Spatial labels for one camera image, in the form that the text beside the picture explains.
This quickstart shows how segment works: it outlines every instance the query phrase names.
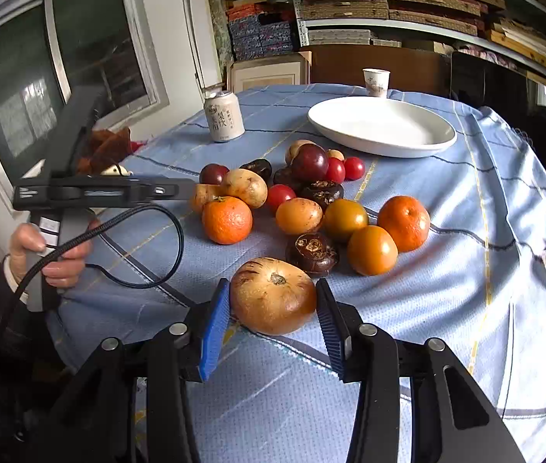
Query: white window frame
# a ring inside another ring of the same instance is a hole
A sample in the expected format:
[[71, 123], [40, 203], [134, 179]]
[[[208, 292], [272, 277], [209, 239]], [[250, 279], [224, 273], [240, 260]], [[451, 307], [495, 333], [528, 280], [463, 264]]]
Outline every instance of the white window frame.
[[[148, 21], [144, 11], [144, 0], [123, 0], [125, 14], [132, 37], [133, 49], [136, 53], [138, 66], [144, 81], [146, 95], [121, 106], [117, 110], [101, 118], [96, 128], [115, 130], [125, 125], [133, 124], [154, 111], [166, 107], [169, 104], [168, 95], [164, 86], [157, 55], [153, 46]], [[54, 70], [59, 83], [62, 97], [67, 101], [71, 95], [71, 89], [65, 74], [65, 68], [59, 49], [54, 21], [54, 9], [52, 0], [7, 0], [0, 5], [0, 26], [10, 19], [34, 8], [43, 5], [46, 16], [46, 32], [49, 43], [49, 52], [54, 64]], [[15, 217], [19, 213], [13, 210], [11, 198], [14, 192], [7, 173], [0, 162], [0, 196], [10, 213]]]

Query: human hand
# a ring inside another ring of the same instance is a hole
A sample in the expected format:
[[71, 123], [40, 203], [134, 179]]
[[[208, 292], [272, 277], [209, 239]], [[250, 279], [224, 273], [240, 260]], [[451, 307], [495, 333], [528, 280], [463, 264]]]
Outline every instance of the human hand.
[[[99, 221], [94, 220], [89, 229], [99, 226]], [[36, 226], [23, 223], [11, 235], [9, 242], [9, 268], [17, 283], [27, 274], [27, 250], [43, 252], [46, 248], [46, 240]], [[68, 250], [62, 255], [60, 261], [48, 263], [41, 273], [46, 281], [53, 287], [67, 289], [78, 282], [82, 270], [85, 268], [85, 258], [93, 250], [93, 243], [89, 240]]]

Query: tablecloth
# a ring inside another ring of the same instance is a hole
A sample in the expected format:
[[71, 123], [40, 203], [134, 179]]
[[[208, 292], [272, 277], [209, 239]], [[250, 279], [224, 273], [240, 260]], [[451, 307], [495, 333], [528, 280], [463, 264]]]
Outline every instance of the tablecloth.
[[[292, 141], [318, 134], [307, 113], [321, 101], [365, 95], [358, 87], [270, 86], [239, 95], [246, 133], [225, 144], [210, 140], [202, 113], [155, 138], [123, 163], [135, 174], [197, 179], [211, 162], [236, 168], [257, 158], [284, 166]], [[432, 220], [418, 250], [399, 256], [383, 276], [361, 277], [345, 261], [328, 278], [335, 297], [358, 308], [393, 337], [423, 343], [444, 339], [464, 363], [530, 463], [546, 457], [546, 172], [530, 146], [493, 110], [411, 92], [390, 98], [424, 106], [458, 133], [443, 153], [392, 159], [340, 148], [366, 162], [363, 179], [344, 184], [346, 198], [363, 204], [374, 222], [394, 195], [419, 199]], [[169, 285], [120, 287], [86, 270], [47, 324], [73, 367], [108, 336], [125, 342], [152, 337], [181, 320], [188, 307], [210, 299], [221, 277], [267, 255], [283, 259], [286, 239], [270, 213], [254, 213], [251, 235], [236, 245], [210, 242], [187, 203], [166, 202], [183, 224], [184, 260]], [[101, 218], [119, 211], [107, 210]], [[167, 218], [146, 212], [96, 239], [91, 261], [134, 282], [162, 275], [173, 263], [176, 233]], [[401, 381], [399, 461], [411, 454], [409, 384]], [[189, 397], [203, 462], [343, 462], [351, 437], [358, 385], [332, 373], [313, 318], [287, 336], [238, 329], [204, 385]], [[145, 413], [136, 415], [142, 442]]]

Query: red tomato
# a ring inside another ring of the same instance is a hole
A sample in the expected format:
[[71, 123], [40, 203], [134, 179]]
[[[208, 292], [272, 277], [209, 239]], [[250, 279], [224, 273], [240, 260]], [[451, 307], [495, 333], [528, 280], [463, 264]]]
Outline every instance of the red tomato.
[[341, 184], [346, 179], [346, 168], [340, 159], [329, 157], [328, 170], [326, 171], [326, 180]]
[[296, 193], [292, 191], [292, 188], [285, 184], [275, 184], [269, 188], [269, 194], [267, 196], [267, 206], [270, 211], [275, 214], [277, 207], [283, 202], [296, 198]]
[[365, 164], [357, 157], [346, 159], [344, 167], [346, 167], [346, 178], [350, 179], [350, 181], [356, 181], [365, 175]]

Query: white dish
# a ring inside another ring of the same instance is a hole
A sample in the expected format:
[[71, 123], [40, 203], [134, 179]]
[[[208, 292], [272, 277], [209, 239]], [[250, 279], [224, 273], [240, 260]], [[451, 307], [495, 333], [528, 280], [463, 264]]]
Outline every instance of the white dish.
[[457, 132], [414, 104], [378, 97], [340, 97], [316, 104], [309, 121], [322, 135], [358, 151], [416, 159], [446, 150]]

